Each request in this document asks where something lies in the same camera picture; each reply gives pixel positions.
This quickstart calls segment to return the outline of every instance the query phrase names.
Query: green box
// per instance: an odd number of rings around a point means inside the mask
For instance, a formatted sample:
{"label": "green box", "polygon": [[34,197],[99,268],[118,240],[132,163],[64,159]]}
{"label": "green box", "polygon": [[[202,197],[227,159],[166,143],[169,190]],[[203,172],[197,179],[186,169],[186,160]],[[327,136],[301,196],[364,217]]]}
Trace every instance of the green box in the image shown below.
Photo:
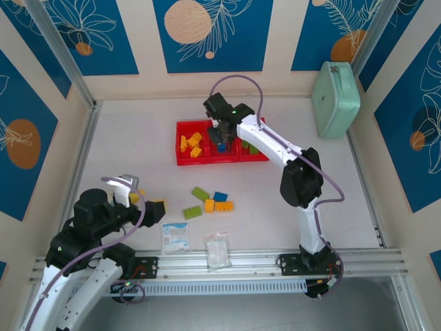
{"label": "green box", "polygon": [[194,217],[202,216],[202,209],[200,206],[184,209],[184,219],[193,219]]}
{"label": "green box", "polygon": [[198,188],[198,187],[195,187],[192,190],[192,195],[198,198],[199,200],[201,200],[202,202],[205,202],[205,200],[209,199],[209,194],[206,193],[206,191],[204,191],[202,188]]}
{"label": "green box", "polygon": [[255,148],[252,144],[249,145],[249,153],[250,154],[259,154],[259,150]]}

